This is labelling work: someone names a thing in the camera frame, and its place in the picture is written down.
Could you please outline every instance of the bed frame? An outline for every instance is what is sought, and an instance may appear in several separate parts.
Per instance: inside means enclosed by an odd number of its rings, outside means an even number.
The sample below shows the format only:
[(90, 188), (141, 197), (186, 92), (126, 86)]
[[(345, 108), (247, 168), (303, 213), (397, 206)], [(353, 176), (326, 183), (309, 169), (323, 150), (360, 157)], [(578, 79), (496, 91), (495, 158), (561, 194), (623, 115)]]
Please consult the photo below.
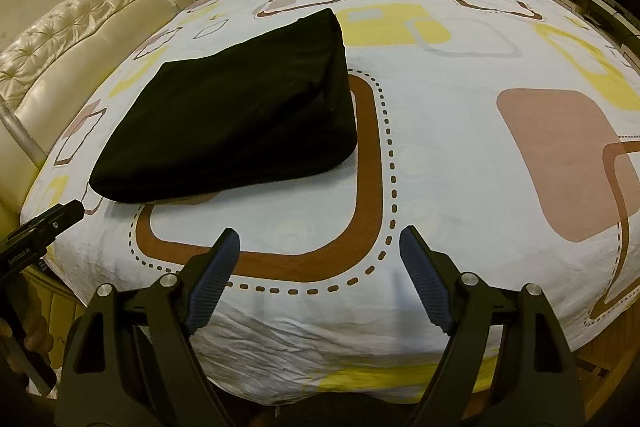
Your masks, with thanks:
[[(0, 95), (45, 153), (95, 89), (142, 42), (194, 0), (67, 0), (40, 18), (0, 53)], [(18, 227), (38, 174), (0, 125), (0, 237)], [(30, 267), (55, 339), (52, 367), (62, 365), (68, 330), (84, 306), (64, 285)], [(602, 407), (640, 351), (636, 302), (589, 344), (575, 352), (586, 416)], [(467, 414), (479, 412), (488, 391), (473, 395)]]

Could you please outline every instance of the dotted line pattern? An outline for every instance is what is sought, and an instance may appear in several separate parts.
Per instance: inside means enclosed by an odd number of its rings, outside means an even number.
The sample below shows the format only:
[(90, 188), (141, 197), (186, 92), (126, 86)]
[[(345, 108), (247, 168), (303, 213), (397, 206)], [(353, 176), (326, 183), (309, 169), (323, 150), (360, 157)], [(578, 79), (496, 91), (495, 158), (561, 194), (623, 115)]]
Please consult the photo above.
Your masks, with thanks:
[[(368, 80), (370, 80), (377, 89), (377, 93), (378, 93), (378, 103), (380, 104), (380, 106), (382, 107), (382, 115), (384, 116), (384, 123), (385, 123), (385, 135), (387, 136), (386, 138), (386, 145), (389, 146), (389, 149), (387, 150), (387, 154), (389, 156), (389, 158), (393, 158), (394, 157), (394, 151), (393, 149), (391, 149), (391, 146), (393, 145), (393, 139), (390, 137), (391, 136), (391, 129), (389, 127), (389, 118), (388, 118), (388, 112), (386, 110), (386, 102), (385, 100), (385, 95), (383, 94), (383, 90), (380, 87), (380, 83), (373, 78), (369, 73), (363, 73), (360, 70), (356, 70), (356, 73), (358, 74), (363, 74), (365, 77), (367, 77)], [(394, 162), (390, 162), (389, 163), (389, 169), (391, 169), (392, 171), (394, 171), (396, 169), (396, 164)], [(394, 185), (396, 183), (396, 176), (393, 174), (390, 178), (391, 184)], [(395, 188), (393, 188), (391, 190), (391, 198), (393, 200), (395, 200), (398, 197), (398, 192), (396, 191)], [(131, 254), (133, 256), (135, 256), (136, 261), (139, 261), (140, 264), (142, 264), (142, 266), (146, 266), (148, 268), (151, 269), (156, 269), (158, 271), (162, 271), (163, 268), (162, 266), (160, 266), (159, 264), (154, 265), (153, 263), (148, 263), (147, 261), (144, 261), (143, 259), (140, 259), (140, 256), (136, 254), (135, 249), (133, 248), (133, 238), (132, 238), (132, 232), (133, 232), (133, 227), (136, 223), (136, 220), (138, 219), (138, 216), (140, 215), (140, 212), (142, 211), (143, 205), (140, 205), (137, 212), (134, 214), (133, 219), (131, 221), (131, 224), (129, 226), (129, 248), (131, 250)], [(398, 205), (396, 203), (393, 203), (391, 205), (391, 213), (392, 214), (396, 214), (398, 212)], [(396, 220), (395, 219), (391, 219), (389, 221), (388, 224), (388, 229), (390, 231), (394, 231), (396, 229)], [(393, 235), (387, 235), (385, 238), (385, 245), (389, 246), (393, 243), (394, 240), (394, 236)], [(378, 260), (382, 261), (384, 258), (386, 257), (386, 251), (385, 250), (381, 250), (380, 253), (378, 254)], [(374, 271), (375, 271), (376, 267), (374, 265), (370, 265), (369, 267), (367, 267), (367, 269), (364, 270), (364, 274), (365, 275), (371, 275)], [(171, 273), (171, 269), (170, 268), (164, 268), (164, 271), (167, 273)], [(349, 280), (346, 281), (346, 285), (347, 286), (353, 286), (354, 284), (357, 284), (360, 281), (360, 279), (358, 277), (351, 277)], [(228, 281), (226, 282), (226, 286), (228, 286), (229, 288), (234, 287), (234, 283), (232, 281)], [(249, 289), (249, 285), (247, 283), (240, 283), (238, 285), (238, 288), (240, 288), (241, 290), (248, 290)], [(336, 292), (340, 289), (340, 285), (334, 284), (331, 286), (328, 286), (327, 288), (325, 288), (326, 291), (328, 291), (329, 293), (332, 292)], [(254, 290), (257, 292), (265, 292), (267, 290), (267, 288), (265, 288), (264, 286), (260, 286), (257, 285), (254, 287)], [(278, 294), (280, 293), (280, 288), (269, 288), (269, 293), (272, 294)], [(299, 290), (292, 288), (287, 290), (287, 294), (288, 295), (298, 295), (300, 292)], [(320, 290), (318, 288), (309, 288), (308, 290), (306, 290), (306, 294), (307, 295), (318, 295), (320, 293)]]
[[(136, 219), (138, 219), (140, 212), (142, 212), (143, 207), (144, 205), (142, 204), (138, 207), (138, 211), (133, 215), (133, 220), (129, 225), (129, 248), (131, 249), (131, 254), (136, 257), (136, 261), (140, 261), (140, 264), (142, 264), (142, 266), (146, 266), (149, 268), (155, 267), (158, 271), (162, 271), (162, 266), (160, 266), (159, 264), (154, 265), (153, 263), (148, 263), (147, 261), (140, 259), (140, 256), (136, 255), (136, 251), (133, 249), (133, 237), (131, 237), (133, 234), (133, 226), (135, 225)], [(164, 268), (164, 271), (167, 273), (171, 273), (171, 268)]]
[[(616, 252), (616, 262), (613, 265), (613, 270), (611, 271), (611, 278), (613, 279), (614, 275), (616, 274), (616, 268), (618, 267), (618, 263), (620, 262), (620, 252), (622, 251), (622, 234), (620, 233), (620, 223), (617, 224), (618, 227), (618, 251)], [(603, 298), (606, 294), (607, 291), (609, 289), (605, 288), (604, 292), (602, 293), (602, 297)], [(611, 308), (609, 308), (607, 311), (605, 311), (604, 313), (602, 313), (600, 316), (596, 317), (595, 319), (590, 319), (589, 317), (587, 317), (584, 322), (583, 325), (584, 326), (591, 326), (592, 324), (595, 324), (596, 322), (599, 322), (601, 319), (603, 319), (604, 317), (606, 317), (607, 315), (609, 315), (611, 312), (617, 310), (618, 308), (620, 308), (620, 306), (622, 306), (626, 301), (628, 301), (629, 299), (633, 299), (638, 295), (638, 291), (640, 291), (640, 286), (638, 286), (637, 288), (635, 288), (634, 290), (630, 291), (628, 293), (628, 295), (626, 295), (624, 298), (620, 299), (620, 301), (616, 302)]]

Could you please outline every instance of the wooden floor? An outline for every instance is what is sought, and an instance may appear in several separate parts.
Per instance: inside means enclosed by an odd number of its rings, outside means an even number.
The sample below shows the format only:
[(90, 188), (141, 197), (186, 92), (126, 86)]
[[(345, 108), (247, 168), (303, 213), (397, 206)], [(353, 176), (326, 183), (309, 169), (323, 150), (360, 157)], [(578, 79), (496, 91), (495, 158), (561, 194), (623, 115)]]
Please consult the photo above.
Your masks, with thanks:
[(575, 352), (587, 419), (606, 402), (640, 349), (640, 300)]

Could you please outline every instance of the metal pole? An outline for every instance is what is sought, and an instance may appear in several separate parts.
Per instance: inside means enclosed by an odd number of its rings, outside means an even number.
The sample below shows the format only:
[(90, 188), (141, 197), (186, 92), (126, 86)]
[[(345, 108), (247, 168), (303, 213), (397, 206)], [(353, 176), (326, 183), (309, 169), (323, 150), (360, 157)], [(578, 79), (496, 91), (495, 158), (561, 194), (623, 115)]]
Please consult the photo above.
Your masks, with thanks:
[(20, 146), (20, 149), (29, 157), (31, 162), (39, 169), (42, 169), (44, 162), (47, 160), (47, 155), (38, 145), (33, 136), (29, 134), (29, 131), (23, 126), (22, 122), (18, 120), (15, 113), (6, 105), (4, 98), (0, 95), (0, 121), (6, 127), (9, 134)]

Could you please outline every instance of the white bed sheet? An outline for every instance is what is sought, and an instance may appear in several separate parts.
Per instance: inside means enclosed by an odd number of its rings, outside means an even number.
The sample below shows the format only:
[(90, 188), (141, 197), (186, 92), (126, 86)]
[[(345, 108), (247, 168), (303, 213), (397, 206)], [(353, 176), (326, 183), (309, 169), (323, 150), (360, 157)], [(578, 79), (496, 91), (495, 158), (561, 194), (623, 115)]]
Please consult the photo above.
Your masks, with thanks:
[[(345, 163), (156, 205), (114, 203), (88, 187), (102, 147), (163, 62), (215, 54), (325, 7), (342, 27), (358, 120)], [(22, 219), (82, 200), (84, 220), (47, 262), (85, 303), (103, 282), (133, 289), (180, 270), (233, 227), (241, 269), (192, 338), (213, 381), (264, 404), (319, 391), (417, 401), (447, 337), (399, 259), (406, 225), (491, 285), (540, 284), (574, 349), (635, 300), (639, 80), (550, 0), (197, 2), (95, 92), (53, 148)], [(176, 82), (188, 88), (188, 78)], [(490, 383), (499, 341), (493, 328), (477, 389)]]

